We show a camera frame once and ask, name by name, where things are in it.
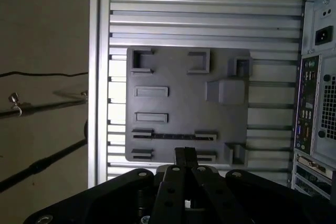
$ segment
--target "rectangular slot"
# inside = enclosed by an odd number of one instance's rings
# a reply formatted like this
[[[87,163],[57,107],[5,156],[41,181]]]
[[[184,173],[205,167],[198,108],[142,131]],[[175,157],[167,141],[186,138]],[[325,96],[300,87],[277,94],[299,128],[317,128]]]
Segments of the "rectangular slot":
[[[146,150],[146,149],[133,149],[132,150],[132,156],[134,159],[152,159],[152,150]]]
[[[167,123],[168,122],[168,114],[135,113],[134,116],[137,122],[155,122],[155,123]]]
[[[134,89],[135,97],[168,97],[168,87],[137,86]]]
[[[133,156],[134,159],[149,159],[151,160],[151,157],[145,157],[145,156]]]
[[[315,45],[323,45],[325,43],[331,42],[333,37],[333,26],[328,26],[315,33]]]
[[[149,137],[154,133],[153,129],[134,129],[132,135],[134,138]]]
[[[216,152],[213,151],[197,151],[197,161],[200,162],[215,162]]]
[[[217,132],[213,131],[195,131],[195,137],[199,140],[217,140]]]

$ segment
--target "black cable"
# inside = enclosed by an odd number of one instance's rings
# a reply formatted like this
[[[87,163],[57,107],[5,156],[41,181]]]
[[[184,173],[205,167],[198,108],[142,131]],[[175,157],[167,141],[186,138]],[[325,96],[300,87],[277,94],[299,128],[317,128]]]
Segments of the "black cable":
[[[34,76],[34,77],[42,77],[42,76],[64,76],[64,77],[75,77],[75,76],[84,76],[88,74],[88,72],[83,72],[83,73],[75,73],[75,74],[66,74],[66,73],[24,73],[24,72],[18,72],[18,71],[13,71],[13,72],[8,72],[8,73],[1,73],[1,77],[6,77],[6,76],[12,76],[18,74],[20,76]]]
[[[49,156],[40,159],[32,163],[28,168],[22,170],[21,172],[3,180],[0,182],[0,193],[3,191],[11,188],[12,186],[16,185],[17,183],[21,182],[22,180],[28,178],[33,174],[38,174],[48,168],[50,165],[59,161],[60,159],[66,157],[67,155],[71,154],[72,152],[76,151],[77,149],[85,146],[88,143],[87,139],[83,139],[75,144],[70,145],[69,147]]]

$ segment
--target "metal clamp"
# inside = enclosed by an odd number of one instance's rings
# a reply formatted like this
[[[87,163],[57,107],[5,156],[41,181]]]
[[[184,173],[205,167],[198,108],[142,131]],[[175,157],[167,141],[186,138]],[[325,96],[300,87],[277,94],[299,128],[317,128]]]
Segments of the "metal clamp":
[[[18,110],[20,112],[19,116],[22,116],[22,109],[20,108],[19,95],[15,92],[8,97],[9,101],[13,103],[12,110]]]

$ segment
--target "ventilated metal grille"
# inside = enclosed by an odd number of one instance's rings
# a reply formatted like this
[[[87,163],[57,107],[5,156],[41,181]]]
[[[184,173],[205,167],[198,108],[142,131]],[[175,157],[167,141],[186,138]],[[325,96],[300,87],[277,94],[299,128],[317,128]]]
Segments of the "ventilated metal grille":
[[[336,77],[324,86],[321,127],[326,129],[327,138],[336,140]]]

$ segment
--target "aluminum frame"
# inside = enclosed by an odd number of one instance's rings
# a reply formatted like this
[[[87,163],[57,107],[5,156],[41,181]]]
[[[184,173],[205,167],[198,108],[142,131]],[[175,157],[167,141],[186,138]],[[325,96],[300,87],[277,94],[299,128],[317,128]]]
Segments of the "aluminum frame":
[[[110,0],[90,0],[88,187],[107,179]]]

